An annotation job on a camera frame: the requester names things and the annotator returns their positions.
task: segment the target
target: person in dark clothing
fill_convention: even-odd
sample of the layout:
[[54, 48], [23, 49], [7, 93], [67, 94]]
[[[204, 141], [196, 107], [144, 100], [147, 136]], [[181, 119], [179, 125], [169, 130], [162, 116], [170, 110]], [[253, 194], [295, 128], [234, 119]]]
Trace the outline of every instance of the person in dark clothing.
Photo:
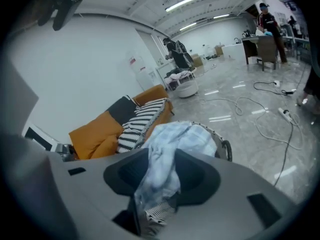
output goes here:
[[292, 15], [290, 16], [290, 20], [288, 21], [290, 26], [292, 27], [293, 35], [295, 38], [302, 38], [302, 34], [300, 31], [300, 25], [295, 21]]
[[170, 38], [167, 37], [163, 39], [163, 44], [166, 46], [169, 52], [169, 55], [166, 56], [166, 59], [167, 57], [173, 58], [178, 68], [181, 68], [181, 69], [189, 68], [189, 65], [186, 62], [184, 55], [176, 52], [176, 43], [174, 41], [172, 41]]
[[[313, 67], [311, 68], [308, 81], [303, 89], [303, 94], [297, 99], [297, 104], [301, 106], [308, 95], [316, 96], [320, 100], [320, 77], [316, 74]], [[320, 101], [318, 101], [313, 109], [313, 114], [320, 115]]]
[[259, 6], [261, 14], [258, 16], [258, 28], [262, 32], [269, 31], [272, 33], [275, 45], [280, 54], [281, 62], [286, 64], [288, 61], [285, 53], [285, 45], [279, 32], [280, 27], [276, 22], [275, 17], [269, 13], [266, 4], [262, 2]]

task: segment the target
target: ceiling light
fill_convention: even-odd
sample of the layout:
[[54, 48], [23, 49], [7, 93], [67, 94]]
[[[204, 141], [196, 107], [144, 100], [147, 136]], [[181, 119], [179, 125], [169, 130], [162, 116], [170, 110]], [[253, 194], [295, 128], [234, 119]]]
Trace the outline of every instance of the ceiling light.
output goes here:
[[225, 15], [220, 15], [220, 16], [215, 16], [215, 17], [213, 17], [214, 19], [216, 19], [216, 18], [221, 18], [221, 17], [227, 17], [227, 16], [229, 16], [230, 14], [225, 14]]
[[178, 2], [178, 3], [174, 4], [174, 5], [166, 8], [165, 10], [166, 10], [166, 12], [168, 13], [168, 12], [172, 11], [173, 9], [175, 9], [175, 8], [177, 8], [177, 7], [179, 7], [179, 6], [182, 6], [182, 5], [186, 4], [186, 3], [189, 3], [189, 2], [191, 2], [191, 1], [193, 1], [193, 0], [183, 0], [183, 1], [181, 1], [181, 2]]
[[180, 28], [180, 31], [185, 30], [185, 29], [187, 29], [187, 28], [190, 28], [191, 26], [196, 25], [196, 24], [197, 24], [197, 23], [195, 22], [195, 23], [192, 23], [192, 24], [190, 24], [190, 25], [188, 25], [188, 26], [184, 26], [183, 28]]

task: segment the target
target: ceiling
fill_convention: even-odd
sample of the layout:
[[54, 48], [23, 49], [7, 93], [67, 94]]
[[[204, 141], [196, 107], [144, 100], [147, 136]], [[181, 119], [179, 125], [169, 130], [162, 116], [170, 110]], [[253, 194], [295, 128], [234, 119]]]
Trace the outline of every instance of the ceiling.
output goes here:
[[76, 13], [98, 13], [129, 19], [167, 36], [198, 22], [206, 23], [215, 16], [239, 16], [256, 0], [195, 0], [170, 13], [165, 9], [182, 0], [83, 0]]

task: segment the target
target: striped pillow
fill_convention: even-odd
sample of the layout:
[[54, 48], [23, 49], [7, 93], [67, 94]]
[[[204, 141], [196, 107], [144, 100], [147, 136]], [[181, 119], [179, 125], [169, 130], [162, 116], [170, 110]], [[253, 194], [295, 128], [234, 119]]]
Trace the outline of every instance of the striped pillow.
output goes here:
[[136, 147], [139, 138], [146, 131], [146, 126], [166, 100], [166, 98], [160, 98], [149, 101], [134, 111], [136, 116], [122, 125], [124, 131], [118, 139], [117, 153], [128, 152]]
[[124, 153], [132, 150], [140, 137], [141, 133], [139, 131], [127, 128], [118, 138], [118, 147], [116, 149], [117, 153]]

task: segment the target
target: marble floor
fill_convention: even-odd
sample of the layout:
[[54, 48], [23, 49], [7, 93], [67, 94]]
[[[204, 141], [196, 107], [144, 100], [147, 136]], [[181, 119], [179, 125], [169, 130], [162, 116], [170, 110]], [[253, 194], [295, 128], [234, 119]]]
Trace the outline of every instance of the marble floor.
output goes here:
[[[316, 103], [313, 97], [309, 97], [302, 107], [297, 106], [296, 102], [308, 80], [310, 65], [294, 58], [289, 58], [289, 61], [286, 66], [277, 64], [276, 70], [272, 70], [272, 65], [269, 65], [262, 71], [261, 64], [246, 65], [244, 61], [221, 56], [207, 61], [204, 68], [197, 72], [198, 95], [182, 99], [173, 91], [169, 96], [175, 113], [172, 121], [197, 121], [211, 127], [230, 141], [234, 163], [254, 170], [271, 184], [275, 183], [277, 174], [281, 171], [287, 144], [263, 137], [257, 130], [256, 118], [262, 115], [257, 124], [264, 135], [288, 141], [291, 126], [279, 114], [278, 108], [288, 108], [291, 114], [296, 114], [303, 142], [300, 131], [295, 126], [290, 144], [296, 149], [288, 148], [284, 171], [276, 187], [294, 202], [300, 203], [308, 198], [319, 179], [320, 119], [312, 114]], [[274, 80], [280, 81], [280, 89], [277, 89], [279, 92], [293, 89], [296, 92], [284, 96], [253, 87], [255, 82], [270, 83]], [[267, 84], [256, 87], [275, 90], [272, 85]], [[235, 101], [239, 97], [247, 97], [260, 103], [267, 112], [259, 104], [240, 98], [238, 105], [243, 114], [238, 115], [234, 103], [215, 100]]]

